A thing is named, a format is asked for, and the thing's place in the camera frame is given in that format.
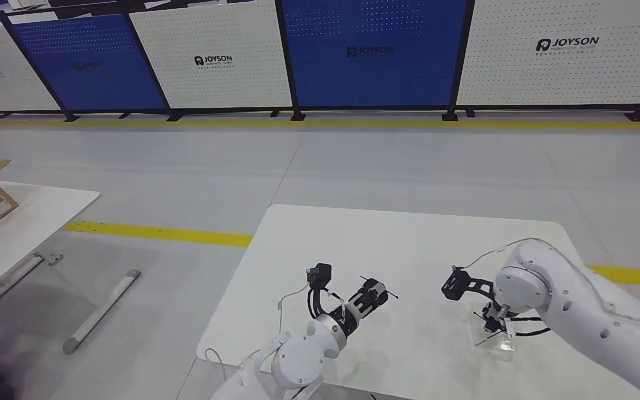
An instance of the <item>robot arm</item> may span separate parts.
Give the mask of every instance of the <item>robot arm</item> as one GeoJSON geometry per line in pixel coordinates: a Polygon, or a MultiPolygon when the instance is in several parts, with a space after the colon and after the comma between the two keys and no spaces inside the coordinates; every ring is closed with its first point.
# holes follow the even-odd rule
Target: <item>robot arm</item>
{"type": "Polygon", "coordinates": [[[518,243],[495,284],[454,269],[442,290],[451,300],[465,291],[490,298],[483,314],[493,332],[505,330],[505,319],[535,309],[569,345],[640,389],[640,301],[549,243],[518,243]]]}
{"type": "Polygon", "coordinates": [[[387,290],[381,282],[367,279],[347,304],[330,313],[320,305],[320,291],[326,291],[331,279],[331,266],[318,264],[307,271],[309,282],[309,313],[313,320],[307,325],[307,335],[292,337],[280,334],[252,355],[240,370],[231,376],[213,395],[212,400],[282,400],[288,390],[295,390],[293,398],[308,400],[323,381],[325,358],[337,358],[361,319],[384,304],[387,290]],[[271,373],[275,390],[269,392],[260,382],[260,367],[271,356],[271,373]]]}

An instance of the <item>desk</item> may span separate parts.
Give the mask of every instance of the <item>desk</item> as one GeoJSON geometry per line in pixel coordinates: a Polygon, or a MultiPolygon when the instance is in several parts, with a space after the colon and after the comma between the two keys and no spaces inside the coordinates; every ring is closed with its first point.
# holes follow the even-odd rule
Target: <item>desk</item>
{"type": "MultiPolygon", "coordinates": [[[[3,181],[0,187],[18,202],[18,208],[0,220],[1,296],[43,261],[55,265],[62,259],[61,254],[43,248],[43,243],[96,201],[100,193],[3,181]]],[[[75,351],[139,275],[139,271],[129,271],[107,304],[99,307],[65,343],[67,354],[75,351]]]]}
{"type": "MultiPolygon", "coordinates": [[[[324,262],[333,266],[328,287],[343,298],[362,285],[360,275],[400,297],[361,321],[340,357],[325,361],[328,384],[425,400],[637,399],[635,388],[553,333],[516,338],[510,362],[472,346],[470,304],[484,298],[468,293],[452,302],[440,288],[451,265],[523,237],[547,240],[581,262],[554,222],[274,205],[215,310],[198,357],[206,359],[211,347],[225,364],[237,365],[275,337],[277,302],[302,288],[305,269],[324,262]]],[[[493,280],[508,255],[485,257],[469,272],[493,280]]],[[[335,303],[323,297],[323,304],[335,303]]],[[[283,331],[304,333],[306,293],[285,300],[283,310],[283,331]]]]}

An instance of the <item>pegboard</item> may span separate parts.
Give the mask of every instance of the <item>pegboard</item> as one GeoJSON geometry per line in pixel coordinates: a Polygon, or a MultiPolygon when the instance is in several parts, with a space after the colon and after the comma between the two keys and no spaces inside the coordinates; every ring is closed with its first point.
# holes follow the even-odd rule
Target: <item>pegboard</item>
{"type": "Polygon", "coordinates": [[[59,110],[3,25],[0,25],[0,111],[59,110]]]}
{"type": "Polygon", "coordinates": [[[466,0],[282,0],[301,107],[449,103],[466,0]]]}
{"type": "Polygon", "coordinates": [[[131,19],[172,108],[292,105],[273,1],[148,11],[131,19]]]}
{"type": "Polygon", "coordinates": [[[633,103],[640,1],[476,0],[458,105],[633,103]]]}
{"type": "Polygon", "coordinates": [[[68,110],[164,109],[124,16],[16,24],[14,29],[68,110]]]}

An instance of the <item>cable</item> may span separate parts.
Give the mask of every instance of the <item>cable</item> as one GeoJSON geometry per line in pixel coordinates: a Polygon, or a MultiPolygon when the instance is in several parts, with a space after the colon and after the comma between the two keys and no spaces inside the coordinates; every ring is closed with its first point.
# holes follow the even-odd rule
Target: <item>cable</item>
{"type": "Polygon", "coordinates": [[[307,283],[306,285],[304,285],[304,287],[296,292],[292,292],[289,294],[285,294],[284,296],[282,296],[282,298],[280,299],[280,301],[278,302],[278,310],[280,310],[280,327],[278,328],[278,334],[282,333],[282,302],[284,301],[284,299],[286,299],[289,296],[293,296],[296,295],[300,292],[302,292],[303,290],[305,290],[307,287],[309,286],[309,284],[307,283]]]}
{"type": "Polygon", "coordinates": [[[527,240],[535,240],[537,242],[544,243],[547,246],[549,246],[551,249],[553,249],[556,252],[558,252],[558,254],[560,254],[562,256],[562,258],[564,258],[567,263],[569,263],[571,268],[573,268],[580,276],[582,276],[589,283],[589,286],[591,287],[591,290],[593,290],[593,293],[598,298],[598,302],[600,303],[600,307],[602,308],[602,310],[605,313],[610,314],[610,315],[615,315],[616,317],[619,317],[619,318],[624,318],[624,319],[628,319],[630,321],[634,321],[634,322],[640,323],[640,318],[635,318],[635,317],[632,317],[630,315],[625,315],[625,314],[619,314],[619,313],[617,313],[615,311],[609,310],[605,305],[606,302],[604,301],[604,299],[602,298],[602,296],[600,295],[600,293],[596,289],[596,287],[593,284],[593,282],[591,282],[591,279],[589,279],[587,274],[582,272],[582,270],[578,266],[576,266],[573,263],[573,261],[571,261],[563,252],[558,250],[554,245],[552,245],[551,243],[547,242],[546,240],[543,240],[543,239],[540,239],[540,238],[526,237],[526,238],[518,239],[516,241],[513,241],[511,243],[506,244],[505,246],[502,246],[500,248],[497,248],[497,249],[494,249],[494,250],[491,250],[491,251],[488,251],[488,252],[482,254],[480,257],[478,257],[475,260],[473,260],[473,262],[471,264],[466,265],[466,266],[464,266],[464,267],[462,267],[460,269],[467,269],[467,268],[471,267],[472,265],[474,265],[475,263],[477,263],[478,261],[480,261],[482,258],[488,256],[489,254],[500,253],[500,252],[504,251],[507,247],[513,246],[514,244],[517,244],[517,243],[520,243],[520,242],[524,242],[524,241],[527,241],[527,240]]]}
{"type": "Polygon", "coordinates": [[[512,321],[542,321],[540,317],[513,317],[509,319],[512,321]]]}
{"type": "Polygon", "coordinates": [[[471,267],[473,264],[477,263],[478,261],[482,260],[483,258],[485,258],[486,256],[488,256],[489,254],[493,254],[493,253],[501,253],[503,251],[505,251],[507,249],[507,247],[509,246],[513,246],[514,244],[520,243],[520,242],[524,242],[525,240],[542,240],[542,239],[538,239],[538,238],[523,238],[523,239],[518,239],[514,242],[508,243],[502,247],[499,247],[497,249],[493,249],[491,251],[487,251],[486,253],[480,255],[478,258],[476,258],[475,260],[473,260],[473,262],[469,265],[466,265],[464,267],[460,267],[460,269],[467,269],[469,267],[471,267]]]}
{"type": "MultiPolygon", "coordinates": [[[[289,293],[289,294],[285,294],[284,296],[282,296],[282,298],[280,299],[280,301],[278,301],[278,310],[280,310],[280,327],[278,328],[278,334],[282,333],[282,312],[283,312],[283,311],[282,311],[282,302],[283,302],[283,301],[284,301],[284,299],[286,299],[287,297],[290,297],[290,296],[293,296],[293,295],[296,295],[296,294],[298,294],[298,293],[302,292],[303,290],[305,290],[305,289],[307,288],[307,286],[309,286],[309,284],[304,285],[304,287],[303,287],[302,289],[298,290],[298,291],[295,291],[295,292],[292,292],[292,293],[289,293]]],[[[222,367],[222,376],[224,377],[224,381],[226,382],[226,381],[227,381],[227,370],[226,370],[226,368],[225,368],[225,366],[224,366],[224,363],[222,362],[222,357],[220,357],[220,354],[219,354],[215,349],[213,349],[213,348],[211,348],[211,347],[207,347],[207,348],[206,348],[206,350],[204,351],[204,358],[205,358],[205,360],[207,360],[208,362],[212,362],[212,360],[207,356],[207,352],[208,352],[209,350],[213,351],[213,353],[214,353],[214,354],[216,355],[216,357],[218,358],[218,361],[220,361],[220,366],[222,367]]],[[[245,363],[248,359],[250,359],[254,354],[256,354],[257,352],[259,352],[260,350],[262,350],[262,349],[257,349],[257,350],[255,350],[253,353],[251,353],[251,354],[249,354],[248,356],[246,356],[246,357],[244,358],[244,360],[242,360],[242,361],[240,362],[240,364],[239,364],[239,365],[237,365],[236,367],[237,367],[237,368],[240,368],[242,365],[244,365],[244,363],[245,363]]]]}
{"type": "Polygon", "coordinates": [[[220,366],[222,367],[222,376],[224,377],[224,381],[226,382],[227,381],[227,370],[224,368],[224,363],[222,362],[222,357],[220,357],[220,354],[218,354],[218,352],[215,351],[214,349],[212,349],[211,347],[207,347],[207,349],[204,351],[205,360],[207,360],[208,362],[211,362],[209,357],[207,357],[207,351],[209,351],[209,350],[213,351],[214,354],[216,355],[216,357],[218,357],[218,361],[220,361],[220,366]]]}
{"type": "Polygon", "coordinates": [[[547,333],[551,331],[551,328],[544,328],[544,329],[540,329],[539,331],[533,331],[533,332],[516,332],[516,336],[538,336],[538,335],[542,335],[543,333],[547,333]]]}
{"type": "Polygon", "coordinates": [[[307,293],[307,308],[309,309],[309,315],[311,318],[315,319],[316,315],[313,313],[313,309],[311,307],[311,289],[309,289],[309,293],[307,293]]]}

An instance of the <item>white pegboard panel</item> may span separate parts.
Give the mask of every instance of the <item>white pegboard panel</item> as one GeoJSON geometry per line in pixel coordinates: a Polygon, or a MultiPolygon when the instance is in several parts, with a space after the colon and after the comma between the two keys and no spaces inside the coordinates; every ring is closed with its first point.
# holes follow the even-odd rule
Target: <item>white pegboard panel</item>
{"type": "Polygon", "coordinates": [[[131,19],[171,107],[291,106],[272,0],[142,12],[131,19]]]}
{"type": "Polygon", "coordinates": [[[476,0],[457,104],[635,103],[640,1],[476,0]]]}
{"type": "Polygon", "coordinates": [[[0,111],[59,109],[9,32],[0,25],[0,111]]]}

